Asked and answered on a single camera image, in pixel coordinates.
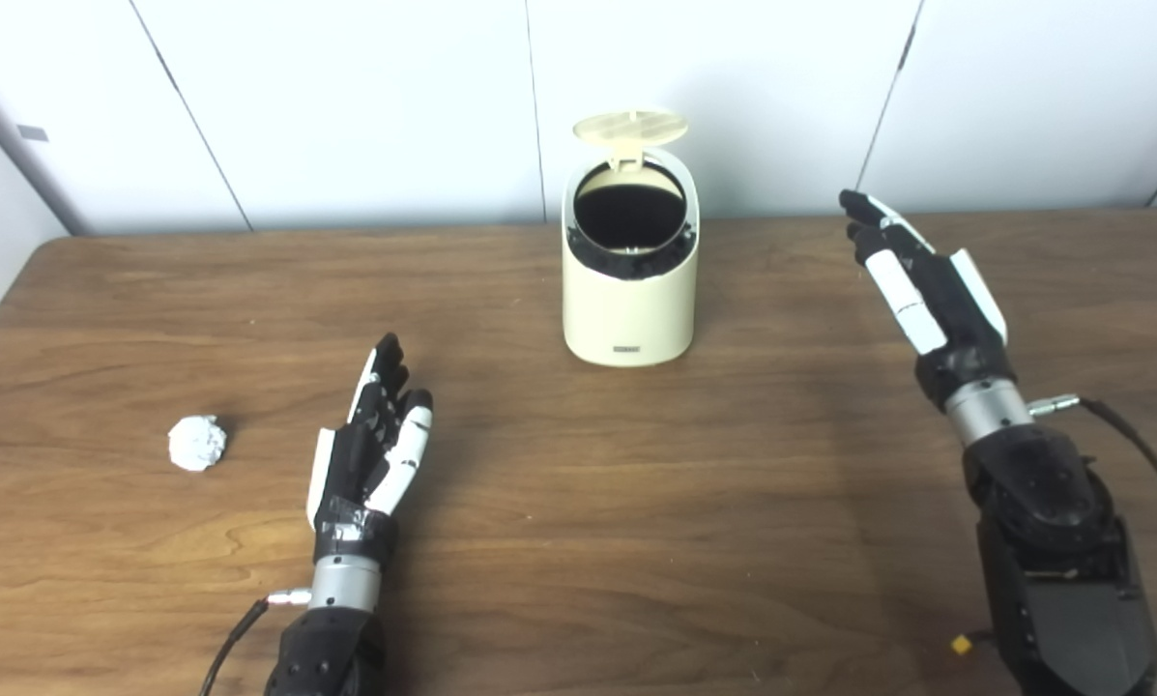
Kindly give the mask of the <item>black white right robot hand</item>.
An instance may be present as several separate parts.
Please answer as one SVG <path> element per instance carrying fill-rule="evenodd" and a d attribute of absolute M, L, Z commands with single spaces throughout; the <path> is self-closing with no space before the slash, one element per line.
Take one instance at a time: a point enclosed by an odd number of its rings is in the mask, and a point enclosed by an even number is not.
<path fill-rule="evenodd" d="M 945 410 L 970 384 L 1014 382 L 1005 317 L 965 249 L 939 254 L 900 213 L 878 198 L 843 188 L 840 207 L 853 259 L 878 287 L 897 326 L 918 354 L 923 395 Z"/>

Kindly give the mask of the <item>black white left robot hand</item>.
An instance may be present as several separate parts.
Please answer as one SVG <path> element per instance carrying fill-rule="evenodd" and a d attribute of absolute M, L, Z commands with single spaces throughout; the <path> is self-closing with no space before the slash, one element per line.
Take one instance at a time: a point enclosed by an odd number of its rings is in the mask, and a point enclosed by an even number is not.
<path fill-rule="evenodd" d="M 319 431 L 305 503 L 314 563 L 391 563 L 395 511 L 423 462 L 435 410 L 432 392 L 407 382 L 400 339 L 386 333 L 366 358 L 345 422 Z"/>

